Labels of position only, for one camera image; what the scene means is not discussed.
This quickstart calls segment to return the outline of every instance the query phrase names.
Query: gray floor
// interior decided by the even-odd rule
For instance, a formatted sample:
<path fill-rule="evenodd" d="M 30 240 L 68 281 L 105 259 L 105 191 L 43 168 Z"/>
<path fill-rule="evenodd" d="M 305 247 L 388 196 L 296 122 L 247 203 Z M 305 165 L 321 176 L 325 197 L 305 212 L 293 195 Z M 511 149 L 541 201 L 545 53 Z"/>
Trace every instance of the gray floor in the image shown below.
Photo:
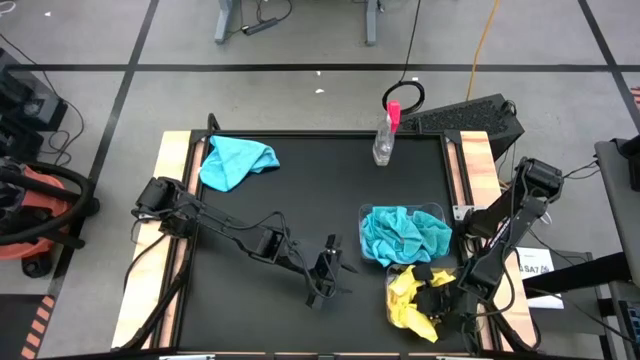
<path fill-rule="evenodd" d="M 214 0 L 160 0 L 139 62 L 142 64 L 402 63 L 416 0 L 383 0 L 378 45 L 364 45 L 364 5 L 349 0 L 293 0 L 290 18 L 255 36 L 213 41 Z M 126 64 L 149 0 L 19 1 L 0 19 L 0 33 L 41 64 Z M 640 64 L 640 3 L 589 1 L 619 64 Z M 469 64 L 491 10 L 490 0 L 423 1 L 411 55 L 415 64 Z M 245 1 L 246 23 L 255 4 Z M 236 9 L 235 29 L 240 25 Z M 282 0 L 264 17 L 286 11 Z M 12 49 L 8 51 L 21 61 Z M 480 57 L 483 64 L 605 65 L 577 1 L 503 2 Z M 109 349 L 122 280 L 131 261 L 133 201 L 151 176 L 163 131 L 203 128 L 215 112 L 225 129 L 374 129 L 380 97 L 399 77 L 383 71 L 136 72 L 128 89 L 98 181 L 101 213 L 89 219 L 88 241 L 71 261 L 40 356 Z M 464 99 L 466 72 L 409 72 L 427 90 L 424 109 Z M 58 92 L 80 108 L 87 127 L 71 148 L 72 169 L 89 174 L 123 72 L 51 72 Z M 626 73 L 629 86 L 640 74 Z M 591 161 L 593 144 L 636 132 L 611 74 L 501 73 L 476 76 L 474 97 L 502 93 L 515 101 L 526 129 L 517 156 L 537 157 L 565 170 Z M 414 94 L 399 92 L 402 103 Z M 69 112 L 63 128 L 79 130 Z M 509 177 L 510 158 L 500 174 Z M 599 176 L 571 181 L 552 205 L 552 225 L 538 235 L 557 249 L 602 256 L 620 250 Z M 538 247 L 530 238 L 523 245 Z M 1 293 L 42 293 L 48 279 L 22 277 L 16 263 L 0 263 Z M 553 354 L 601 356 L 595 337 L 545 333 Z"/>

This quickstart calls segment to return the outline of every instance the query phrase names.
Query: crumpled blue towel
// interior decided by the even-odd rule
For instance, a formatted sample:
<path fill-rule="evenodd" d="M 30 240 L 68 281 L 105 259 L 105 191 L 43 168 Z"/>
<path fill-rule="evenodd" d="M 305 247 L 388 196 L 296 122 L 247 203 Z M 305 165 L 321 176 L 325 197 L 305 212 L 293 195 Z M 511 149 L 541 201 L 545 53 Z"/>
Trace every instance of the crumpled blue towel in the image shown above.
<path fill-rule="evenodd" d="M 424 211 L 407 214 L 403 206 L 376 206 L 360 224 L 362 254 L 382 266 L 430 262 L 447 255 L 451 229 Z"/>
<path fill-rule="evenodd" d="M 233 189 L 250 171 L 280 167 L 273 148 L 257 141 L 212 136 L 209 142 L 213 152 L 200 169 L 200 180 L 216 190 Z"/>

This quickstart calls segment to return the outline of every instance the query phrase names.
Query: orange vacuum cleaner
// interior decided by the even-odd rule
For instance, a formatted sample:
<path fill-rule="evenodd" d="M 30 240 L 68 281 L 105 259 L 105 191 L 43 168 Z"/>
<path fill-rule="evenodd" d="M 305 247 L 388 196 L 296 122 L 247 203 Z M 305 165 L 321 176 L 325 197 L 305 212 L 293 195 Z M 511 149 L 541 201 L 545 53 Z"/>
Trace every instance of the orange vacuum cleaner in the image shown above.
<path fill-rule="evenodd" d="M 65 189 L 61 180 L 80 188 Z M 96 214 L 100 202 L 84 176 L 45 163 L 0 158 L 0 260 L 21 259 L 32 278 L 51 271 L 51 249 L 60 243 L 81 249 L 85 242 L 69 235 L 72 223 Z"/>

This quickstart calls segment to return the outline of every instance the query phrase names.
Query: clear plastic bottle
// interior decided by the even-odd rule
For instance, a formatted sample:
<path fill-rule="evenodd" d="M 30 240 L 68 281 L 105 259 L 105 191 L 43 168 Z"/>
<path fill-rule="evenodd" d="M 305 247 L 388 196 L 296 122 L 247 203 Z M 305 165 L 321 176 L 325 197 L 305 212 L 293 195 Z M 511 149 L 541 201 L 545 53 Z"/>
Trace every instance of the clear plastic bottle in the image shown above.
<path fill-rule="evenodd" d="M 391 100 L 387 104 L 387 116 L 378 125 L 378 134 L 373 143 L 373 160 L 378 166 L 387 166 L 391 159 L 396 130 L 400 125 L 400 103 Z"/>

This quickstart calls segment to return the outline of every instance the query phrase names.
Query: yellow cloth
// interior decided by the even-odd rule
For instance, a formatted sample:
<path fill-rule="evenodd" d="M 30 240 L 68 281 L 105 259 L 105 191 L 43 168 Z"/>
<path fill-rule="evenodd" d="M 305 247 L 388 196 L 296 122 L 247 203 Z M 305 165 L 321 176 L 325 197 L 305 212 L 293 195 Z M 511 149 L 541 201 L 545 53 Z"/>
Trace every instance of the yellow cloth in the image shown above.
<path fill-rule="evenodd" d="M 407 269 L 389 284 L 387 294 L 387 308 L 391 323 L 401 329 L 409 328 L 420 337 L 431 342 L 438 340 L 438 334 L 433 327 L 433 323 L 426 315 L 418 311 L 416 304 L 411 304 L 416 296 L 418 287 L 425 284 L 413 277 L 414 265 L 409 265 Z M 455 277 L 447 274 L 444 270 L 434 272 L 431 286 L 437 287 L 455 280 Z"/>

